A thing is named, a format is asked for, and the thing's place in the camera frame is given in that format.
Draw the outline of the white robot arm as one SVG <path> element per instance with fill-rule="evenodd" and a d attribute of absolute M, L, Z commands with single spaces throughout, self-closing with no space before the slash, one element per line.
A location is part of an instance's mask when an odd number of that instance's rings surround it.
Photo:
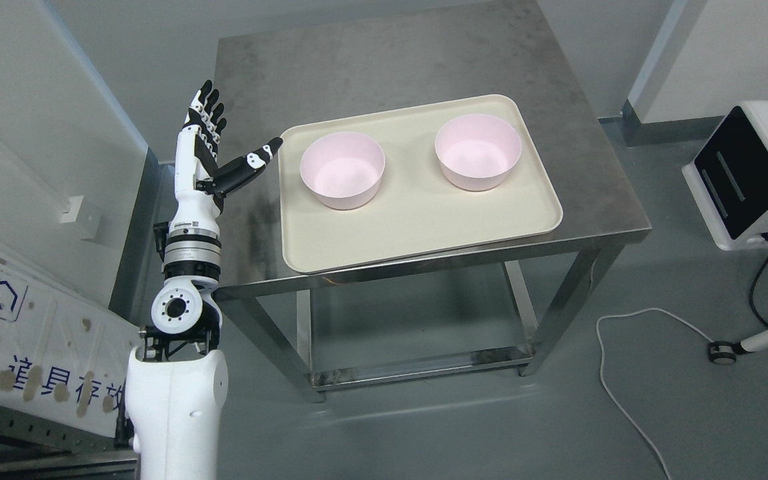
<path fill-rule="evenodd" d="M 128 356 L 115 425 L 115 446 L 134 450 L 141 479 L 217 476 L 229 374 L 211 297 L 221 273 L 216 219 L 181 207 L 153 227 L 164 279 Z"/>

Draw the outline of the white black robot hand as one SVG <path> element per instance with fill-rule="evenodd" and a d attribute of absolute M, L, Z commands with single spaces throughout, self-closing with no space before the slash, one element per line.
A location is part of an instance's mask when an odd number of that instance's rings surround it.
<path fill-rule="evenodd" d="M 172 231 L 201 230 L 207 236 L 218 237 L 217 217 L 223 212 L 226 197 L 262 175 L 283 146 L 283 139 L 274 137 L 262 147 L 219 166 L 217 153 L 227 124 L 219 96 L 213 82 L 205 80 L 190 101 L 177 134 L 177 212 L 171 220 Z"/>

